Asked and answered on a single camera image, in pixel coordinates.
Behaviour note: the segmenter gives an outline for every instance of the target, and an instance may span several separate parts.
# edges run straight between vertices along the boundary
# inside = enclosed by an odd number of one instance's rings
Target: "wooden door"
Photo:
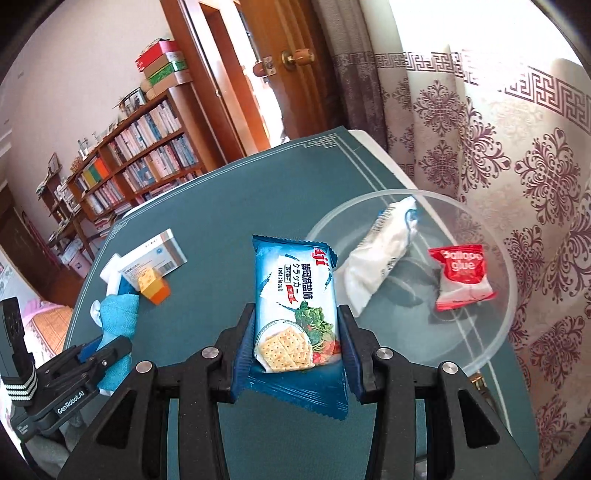
[[[22,276],[45,296],[59,268],[43,254],[13,208],[0,218],[0,245]]]
[[[240,9],[267,66],[265,73],[290,139],[342,125],[335,71],[311,0],[242,0]],[[282,57],[294,57],[305,49],[309,49],[308,55],[303,52],[295,64],[283,62]],[[269,60],[274,71],[268,68]]]

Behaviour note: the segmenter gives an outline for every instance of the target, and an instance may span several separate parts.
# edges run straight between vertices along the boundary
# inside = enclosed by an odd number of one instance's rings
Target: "paper box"
[[[171,87],[180,85],[181,83],[187,83],[191,81],[191,74],[188,70],[181,70],[180,72],[174,72],[168,75],[163,80],[160,80],[154,85],[154,93],[158,96],[163,91],[168,90]]]
[[[153,268],[163,277],[186,262],[187,257],[169,228],[121,257],[117,270],[139,291],[138,278],[144,271]]]
[[[147,51],[142,53],[135,61],[138,70],[143,72],[144,69],[156,60],[160,55],[169,51],[178,51],[178,45],[174,40],[160,40],[152,45]]]
[[[159,71],[159,69],[164,68],[167,63],[181,60],[184,60],[182,51],[169,51],[167,53],[163,53],[144,69],[144,75],[146,78],[150,78],[154,73]]]
[[[187,64],[184,60],[171,61],[149,78],[150,83],[152,85],[156,85],[158,82],[164,80],[171,73],[180,72],[181,70],[185,70],[186,68]]]

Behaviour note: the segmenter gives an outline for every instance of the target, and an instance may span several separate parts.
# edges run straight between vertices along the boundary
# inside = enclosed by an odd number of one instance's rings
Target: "transparent plastic bowl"
[[[501,347],[515,315],[517,280],[500,238],[476,212],[461,203],[422,190],[383,190],[338,206],[324,216],[307,239],[329,244],[340,267],[359,244],[379,213],[392,202],[412,195],[417,201],[417,234],[358,318],[381,345],[394,348],[411,362],[438,366],[458,364],[466,375],[485,365]],[[482,244],[488,280],[497,292],[492,300],[446,312],[435,311],[440,264],[427,250],[448,245]],[[337,303],[347,303],[337,287]]]

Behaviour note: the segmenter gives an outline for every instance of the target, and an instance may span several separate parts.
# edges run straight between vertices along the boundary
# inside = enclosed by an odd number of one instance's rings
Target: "curtain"
[[[348,128],[366,131],[386,148],[378,71],[359,0],[313,0],[313,4],[333,56]]]
[[[388,153],[480,212],[513,260],[509,340],[551,480],[591,426],[591,80],[527,0],[347,3],[368,29]]]

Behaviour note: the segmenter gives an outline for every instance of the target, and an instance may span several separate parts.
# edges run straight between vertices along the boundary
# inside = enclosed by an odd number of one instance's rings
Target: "blue snack bag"
[[[249,387],[343,420],[348,411],[332,269],[320,242],[253,235],[256,325]]]

